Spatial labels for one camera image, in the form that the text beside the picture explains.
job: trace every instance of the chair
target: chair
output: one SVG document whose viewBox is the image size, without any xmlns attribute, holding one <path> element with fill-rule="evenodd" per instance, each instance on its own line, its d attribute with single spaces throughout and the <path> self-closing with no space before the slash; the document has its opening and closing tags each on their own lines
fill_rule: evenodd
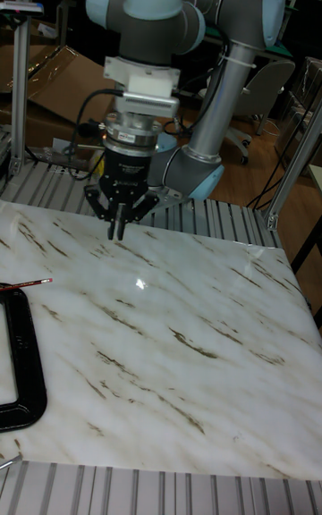
<svg viewBox="0 0 322 515">
<path fill-rule="evenodd" d="M 294 62 L 277 60 L 258 70 L 247 86 L 242 89 L 237 105 L 233 110 L 233 115 L 262 115 L 256 132 L 257 135 L 260 135 L 277 96 L 284 91 L 284 84 L 289 80 L 294 69 Z M 251 142 L 251 136 L 229 127 L 226 137 L 239 148 L 242 153 L 241 162 L 247 164 L 248 150 L 246 147 Z"/>
</svg>

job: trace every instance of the cardboard box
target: cardboard box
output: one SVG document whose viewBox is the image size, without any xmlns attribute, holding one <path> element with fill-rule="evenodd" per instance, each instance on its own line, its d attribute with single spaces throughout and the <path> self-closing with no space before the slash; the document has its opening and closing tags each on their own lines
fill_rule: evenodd
<svg viewBox="0 0 322 515">
<path fill-rule="evenodd" d="M 301 118 L 305 114 L 306 109 L 305 107 L 297 100 L 295 95 L 292 92 L 289 92 L 289 98 L 288 98 L 288 110 L 287 113 L 284 114 L 283 120 L 279 123 L 279 129 L 280 129 L 280 135 L 278 136 L 276 143 L 275 143 L 275 150 L 277 154 L 280 156 L 282 155 L 289 139 L 294 134 L 295 128 L 298 126 L 299 122 L 301 121 Z M 301 140 L 303 138 L 304 133 L 306 132 L 309 121 L 312 117 L 312 112 L 308 112 L 304 122 L 301 124 L 300 128 L 298 129 L 297 133 L 295 134 L 294 139 L 292 140 L 290 146 L 286 149 L 286 152 L 283 157 L 283 166 L 286 167 L 291 159 L 293 158 L 298 146 L 301 143 Z M 319 140 L 316 143 L 315 146 L 315 154 L 311 158 L 310 163 L 313 165 L 322 165 L 322 134 L 319 137 Z M 304 170 L 303 175 L 306 175 L 309 177 L 309 172 L 307 170 Z"/>
<path fill-rule="evenodd" d="M 322 61 L 305 58 L 301 71 L 292 86 L 295 96 L 311 112 L 317 109 L 322 99 Z"/>
<path fill-rule="evenodd" d="M 114 88 L 114 81 L 103 77 L 103 66 L 65 46 L 30 77 L 28 100 L 76 123 L 84 99 L 94 90 L 108 88 Z M 113 96 L 95 96 L 86 106 L 82 121 L 104 120 L 113 100 Z"/>
<path fill-rule="evenodd" d="M 0 102 L 0 123 L 12 122 L 11 104 Z M 72 139 L 74 125 L 59 116 L 53 115 L 42 107 L 27 102 L 26 144 L 34 148 L 51 148 L 53 138 Z"/>
<path fill-rule="evenodd" d="M 52 56 L 55 46 L 31 46 L 29 76 Z M 13 46 L 0 46 L 0 93 L 10 94 L 13 90 Z"/>
<path fill-rule="evenodd" d="M 14 42 L 14 30 L 9 24 L 0 28 L 0 46 L 12 45 Z M 59 37 L 55 24 L 42 22 L 40 19 L 31 19 L 30 44 L 32 46 L 58 46 Z"/>
<path fill-rule="evenodd" d="M 12 83 L 4 80 L 10 89 Z M 114 88 L 114 82 L 103 78 L 103 66 L 91 62 L 65 46 L 52 49 L 30 73 L 28 82 L 26 143 L 28 146 L 52 147 L 53 138 L 70 141 L 84 99 L 97 89 Z M 101 122 L 112 110 L 113 96 L 94 97 L 86 107 L 82 121 L 89 118 Z M 11 123 L 12 106 L 0 102 L 0 123 Z"/>
</svg>

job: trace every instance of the table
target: table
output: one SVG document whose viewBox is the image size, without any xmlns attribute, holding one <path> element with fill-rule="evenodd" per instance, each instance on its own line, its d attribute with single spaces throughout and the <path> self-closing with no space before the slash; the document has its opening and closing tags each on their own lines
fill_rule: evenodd
<svg viewBox="0 0 322 515">
<path fill-rule="evenodd" d="M 0 202 L 0 280 L 28 289 L 47 384 L 6 458 L 322 478 L 322 345 L 281 249 Z M 8 370 L 0 358 L 0 401 Z"/>
</svg>

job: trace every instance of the metal frame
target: metal frame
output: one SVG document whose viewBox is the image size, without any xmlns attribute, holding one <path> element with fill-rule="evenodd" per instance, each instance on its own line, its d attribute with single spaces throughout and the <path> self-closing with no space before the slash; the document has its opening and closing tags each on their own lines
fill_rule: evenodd
<svg viewBox="0 0 322 515">
<path fill-rule="evenodd" d="M 29 160 L 0 191 L 0 199 L 22 205 L 44 207 L 94 216 L 84 196 L 84 185 L 76 182 L 65 167 Z M 260 212 L 211 199 L 178 203 L 168 198 L 159 209 L 146 215 L 140 224 L 171 231 L 217 237 L 251 245 L 282 247 L 276 233 L 261 223 Z"/>
<path fill-rule="evenodd" d="M 18 459 L 14 458 L 9 468 L 6 462 L 0 470 L 3 514 L 322 514 L 319 481 L 57 465 Z"/>
<path fill-rule="evenodd" d="M 309 126 L 304 133 L 292 161 L 286 169 L 284 177 L 273 196 L 269 207 L 263 212 L 263 220 L 269 231 L 276 231 L 279 213 L 286 201 L 292 186 L 307 163 L 322 130 L 322 100 L 314 112 Z"/>
<path fill-rule="evenodd" d="M 29 52 L 30 17 L 14 32 L 12 159 L 9 169 L 15 175 L 21 170 L 24 159 Z"/>
</svg>

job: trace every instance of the workbench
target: workbench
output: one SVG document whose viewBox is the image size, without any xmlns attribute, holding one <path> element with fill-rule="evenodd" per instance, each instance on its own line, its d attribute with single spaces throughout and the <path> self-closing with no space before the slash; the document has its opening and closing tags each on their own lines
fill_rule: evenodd
<svg viewBox="0 0 322 515">
<path fill-rule="evenodd" d="M 284 252 L 146 225 L 110 242 L 103 222 L 44 208 L 68 203 L 57 170 L 41 197 L 34 184 L 43 207 L 0 203 L 0 280 L 54 279 L 28 289 L 48 404 L 0 436 L 24 459 L 0 472 L 1 514 L 322 502 L 321 339 Z M 15 183 L 4 196 L 27 199 Z"/>
</svg>

